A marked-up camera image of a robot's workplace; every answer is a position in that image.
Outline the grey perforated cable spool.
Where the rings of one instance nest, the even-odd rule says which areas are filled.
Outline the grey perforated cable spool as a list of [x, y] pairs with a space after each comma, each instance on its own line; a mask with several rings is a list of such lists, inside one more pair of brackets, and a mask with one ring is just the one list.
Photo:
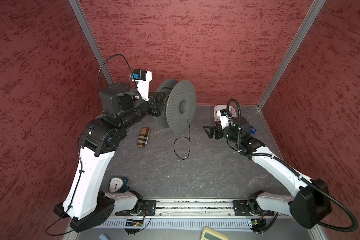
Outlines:
[[168, 79], [157, 89], [164, 93], [164, 103], [160, 106], [161, 115], [155, 117], [156, 123], [163, 128], [170, 128], [177, 134], [184, 133], [195, 115], [197, 94], [190, 81]]

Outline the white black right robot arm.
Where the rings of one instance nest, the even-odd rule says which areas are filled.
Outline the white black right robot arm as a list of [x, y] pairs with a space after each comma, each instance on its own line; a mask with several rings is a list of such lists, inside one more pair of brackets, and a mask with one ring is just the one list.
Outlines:
[[288, 195], [264, 191], [250, 195], [247, 209], [252, 215], [273, 211], [290, 216], [302, 227], [311, 229], [332, 212], [326, 183], [314, 181], [286, 164], [250, 132], [244, 133], [236, 126], [224, 129], [204, 126], [203, 129], [210, 139], [224, 138], [228, 143], [235, 143], [235, 151], [264, 168], [288, 190]]

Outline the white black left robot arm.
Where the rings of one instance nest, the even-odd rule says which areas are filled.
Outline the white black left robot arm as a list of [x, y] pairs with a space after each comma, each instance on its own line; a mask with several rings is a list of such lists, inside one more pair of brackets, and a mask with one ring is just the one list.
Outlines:
[[79, 165], [72, 187], [54, 213], [71, 218], [70, 227], [79, 233], [104, 223], [111, 214], [122, 211], [139, 213], [143, 197], [124, 192], [107, 196], [100, 190], [105, 171], [127, 136], [128, 128], [145, 116], [158, 117], [165, 101], [165, 93], [149, 93], [147, 100], [128, 84], [115, 83], [99, 92], [103, 114], [90, 121], [78, 141]]

